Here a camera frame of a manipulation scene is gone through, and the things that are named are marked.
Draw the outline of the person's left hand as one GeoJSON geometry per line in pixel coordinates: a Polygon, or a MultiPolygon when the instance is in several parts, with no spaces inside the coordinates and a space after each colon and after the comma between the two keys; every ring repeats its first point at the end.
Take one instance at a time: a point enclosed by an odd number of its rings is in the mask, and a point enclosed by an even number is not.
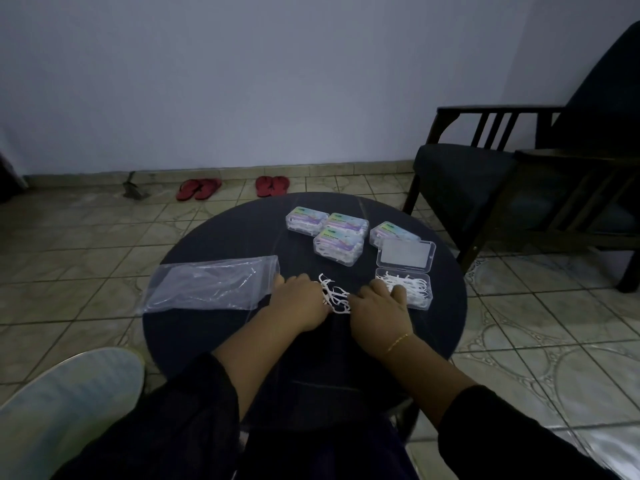
{"type": "Polygon", "coordinates": [[[332,313],[324,301],[273,301],[273,292],[268,310],[297,333],[315,330],[332,313]]]}

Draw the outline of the white floss picks inside box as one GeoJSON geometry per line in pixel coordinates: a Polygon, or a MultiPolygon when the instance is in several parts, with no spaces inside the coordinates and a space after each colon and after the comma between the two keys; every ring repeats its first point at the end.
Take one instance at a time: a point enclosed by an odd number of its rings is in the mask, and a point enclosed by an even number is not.
{"type": "Polygon", "coordinates": [[[427,308],[432,300],[431,286],[425,278],[412,277],[409,274],[391,274],[385,272],[376,278],[385,283],[389,292],[400,285],[406,292],[407,306],[427,308]]]}

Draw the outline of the black long-sleeved garment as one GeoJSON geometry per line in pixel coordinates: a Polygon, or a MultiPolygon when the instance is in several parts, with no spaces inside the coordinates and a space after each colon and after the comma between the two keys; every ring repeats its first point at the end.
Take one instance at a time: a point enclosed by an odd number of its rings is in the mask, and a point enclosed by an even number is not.
{"type": "MultiPolygon", "coordinates": [[[[382,416],[313,434],[254,431],[239,450],[236,389],[210,354],[142,398],[51,480],[419,480],[382,416]]],[[[438,451],[459,480],[621,480],[484,386],[453,401],[438,451]]]]}

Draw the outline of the clear plastic zip bag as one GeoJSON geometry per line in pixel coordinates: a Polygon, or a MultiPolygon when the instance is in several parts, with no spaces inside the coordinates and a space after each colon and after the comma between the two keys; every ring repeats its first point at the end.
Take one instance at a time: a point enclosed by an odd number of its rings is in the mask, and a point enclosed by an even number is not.
{"type": "Polygon", "coordinates": [[[252,311],[272,293],[279,273],[276,255],[160,265],[150,277],[140,311],[252,311]]]}

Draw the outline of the person's left forearm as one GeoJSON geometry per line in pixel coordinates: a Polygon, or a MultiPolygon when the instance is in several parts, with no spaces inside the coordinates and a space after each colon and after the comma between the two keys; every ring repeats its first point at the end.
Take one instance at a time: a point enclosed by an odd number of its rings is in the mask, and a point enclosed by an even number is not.
{"type": "Polygon", "coordinates": [[[239,419],[249,411],[268,373],[305,330],[304,321],[284,315],[257,314],[212,355],[236,391],[239,419]]]}

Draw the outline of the open clear plastic box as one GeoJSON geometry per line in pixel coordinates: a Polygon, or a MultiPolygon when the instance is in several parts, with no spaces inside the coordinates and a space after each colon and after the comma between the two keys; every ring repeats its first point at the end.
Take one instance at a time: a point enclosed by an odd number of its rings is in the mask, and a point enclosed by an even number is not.
{"type": "MultiPolygon", "coordinates": [[[[434,260],[436,244],[431,241],[400,241],[386,239],[378,249],[377,266],[375,278],[385,272],[391,274],[409,274],[416,278],[425,278],[430,283],[429,272],[434,260]]],[[[426,311],[427,308],[408,308],[426,311]]]]}

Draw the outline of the grey dustpan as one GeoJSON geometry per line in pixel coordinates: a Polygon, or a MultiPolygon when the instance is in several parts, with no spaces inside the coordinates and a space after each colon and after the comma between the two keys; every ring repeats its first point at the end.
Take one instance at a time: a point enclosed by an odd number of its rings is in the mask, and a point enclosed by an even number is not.
{"type": "Polygon", "coordinates": [[[129,172],[126,180],[122,183],[123,194],[125,199],[132,201],[143,201],[149,197],[149,193],[141,189],[133,182],[136,172],[129,172]]]}

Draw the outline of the person's right forearm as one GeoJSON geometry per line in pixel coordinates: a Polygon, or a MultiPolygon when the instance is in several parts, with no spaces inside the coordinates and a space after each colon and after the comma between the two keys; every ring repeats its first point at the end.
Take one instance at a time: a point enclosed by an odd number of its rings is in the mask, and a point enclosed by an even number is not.
{"type": "Polygon", "coordinates": [[[437,431],[462,391],[477,383],[412,334],[379,361],[411,396],[437,431]]]}

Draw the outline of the closed floss pick box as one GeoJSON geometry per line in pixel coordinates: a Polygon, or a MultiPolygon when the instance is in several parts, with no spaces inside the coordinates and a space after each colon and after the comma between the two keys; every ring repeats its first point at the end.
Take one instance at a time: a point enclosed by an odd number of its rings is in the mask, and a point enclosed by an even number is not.
{"type": "Polygon", "coordinates": [[[368,220],[333,212],[325,221],[325,225],[345,233],[363,237],[368,234],[370,225],[368,220]]]}
{"type": "Polygon", "coordinates": [[[334,226],[324,226],[313,239],[314,252],[343,266],[354,266],[364,250],[364,238],[334,226]]]}
{"type": "Polygon", "coordinates": [[[329,214],[306,207],[295,207],[286,215],[285,225],[289,231],[315,237],[322,231],[329,214]]]}
{"type": "Polygon", "coordinates": [[[421,237],[411,233],[389,221],[384,221],[380,225],[373,227],[369,232],[369,243],[379,249],[386,239],[400,241],[420,241],[421,237]]]}

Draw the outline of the person's right hand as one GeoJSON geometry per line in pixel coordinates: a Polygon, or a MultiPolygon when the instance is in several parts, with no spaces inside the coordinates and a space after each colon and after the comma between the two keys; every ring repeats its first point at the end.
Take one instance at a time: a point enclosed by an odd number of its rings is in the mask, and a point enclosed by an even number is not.
{"type": "Polygon", "coordinates": [[[379,361],[413,334],[408,307],[384,303],[350,308],[352,337],[367,354],[379,361]]]}

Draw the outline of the loose pile of white floss picks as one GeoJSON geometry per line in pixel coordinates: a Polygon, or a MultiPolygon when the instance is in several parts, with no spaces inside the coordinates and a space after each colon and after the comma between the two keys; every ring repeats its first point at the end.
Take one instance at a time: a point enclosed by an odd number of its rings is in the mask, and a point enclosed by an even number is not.
{"type": "Polygon", "coordinates": [[[318,276],[318,282],[320,282],[323,288],[324,302],[331,308],[332,313],[337,315],[347,315],[351,313],[348,300],[349,293],[347,291],[337,286],[334,280],[323,273],[318,276]]]}

